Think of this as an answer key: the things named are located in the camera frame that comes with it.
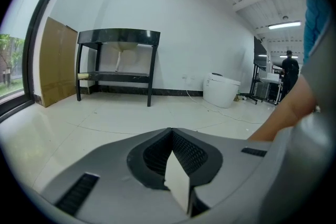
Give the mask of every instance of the white toilet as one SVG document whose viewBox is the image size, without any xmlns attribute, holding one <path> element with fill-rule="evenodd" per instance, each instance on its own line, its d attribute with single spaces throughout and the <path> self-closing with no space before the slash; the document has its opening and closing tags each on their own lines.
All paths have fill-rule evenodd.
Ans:
<svg viewBox="0 0 336 224">
<path fill-rule="evenodd" d="M 209 73 L 203 82 L 203 99 L 220 108 L 229 108 L 238 92 L 239 81 Z"/>
</svg>

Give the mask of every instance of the black shirt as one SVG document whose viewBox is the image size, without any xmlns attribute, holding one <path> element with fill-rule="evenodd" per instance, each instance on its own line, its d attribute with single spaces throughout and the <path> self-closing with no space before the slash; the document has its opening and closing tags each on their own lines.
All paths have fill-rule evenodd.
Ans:
<svg viewBox="0 0 336 224">
<path fill-rule="evenodd" d="M 282 68 L 285 70 L 286 74 L 299 74 L 299 64 L 297 60 L 287 57 L 285 60 L 282 61 Z"/>
</svg>

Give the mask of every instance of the black vent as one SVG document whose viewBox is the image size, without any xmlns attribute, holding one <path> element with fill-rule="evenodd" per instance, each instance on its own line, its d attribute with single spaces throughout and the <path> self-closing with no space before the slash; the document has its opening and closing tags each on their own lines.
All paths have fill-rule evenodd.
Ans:
<svg viewBox="0 0 336 224">
<path fill-rule="evenodd" d="M 187 175 L 199 169 L 208 159 L 203 149 L 178 134 L 173 135 L 173 152 Z"/>
<path fill-rule="evenodd" d="M 143 159 L 150 170 L 164 176 L 171 152 L 172 136 L 167 134 L 145 149 Z"/>
<path fill-rule="evenodd" d="M 259 157 L 264 157 L 267 153 L 267 151 L 262 151 L 262 150 L 257 150 L 255 148 L 250 148 L 250 147 L 244 147 L 241 152 L 250 154 L 250 155 L 255 155 Z"/>
<path fill-rule="evenodd" d="M 145 187 L 168 190 L 164 176 L 172 151 L 189 176 L 191 187 L 209 183 L 223 163 L 215 147 L 179 129 L 167 128 L 129 152 L 128 168 Z"/>
<path fill-rule="evenodd" d="M 99 177 L 84 174 L 80 179 L 64 194 L 55 205 L 60 210 L 74 216 L 81 207 L 85 199 L 89 196 Z"/>
</svg>

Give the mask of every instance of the white paper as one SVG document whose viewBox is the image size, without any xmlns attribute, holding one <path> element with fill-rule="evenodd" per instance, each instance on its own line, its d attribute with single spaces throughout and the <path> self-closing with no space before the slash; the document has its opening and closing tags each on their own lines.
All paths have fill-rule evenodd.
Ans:
<svg viewBox="0 0 336 224">
<path fill-rule="evenodd" d="M 187 214 L 190 179 L 173 152 L 170 154 L 167 161 L 164 184 L 170 189 L 175 200 Z"/>
</svg>

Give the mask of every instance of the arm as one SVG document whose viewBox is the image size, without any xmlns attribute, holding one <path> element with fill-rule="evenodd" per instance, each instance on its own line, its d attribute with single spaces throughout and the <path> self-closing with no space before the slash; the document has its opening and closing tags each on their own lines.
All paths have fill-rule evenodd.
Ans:
<svg viewBox="0 0 336 224">
<path fill-rule="evenodd" d="M 299 70 L 299 63 L 297 61 L 295 61 L 295 67 Z"/>
<path fill-rule="evenodd" d="M 278 131 L 295 125 L 315 106 L 316 99 L 305 78 L 300 76 L 293 89 L 249 140 L 273 141 Z"/>
<path fill-rule="evenodd" d="M 282 64 L 281 64 L 281 67 L 282 67 L 282 71 L 283 71 L 284 74 L 286 74 L 286 67 L 285 67 L 285 65 L 286 65 L 286 60 L 283 60 Z"/>
</svg>

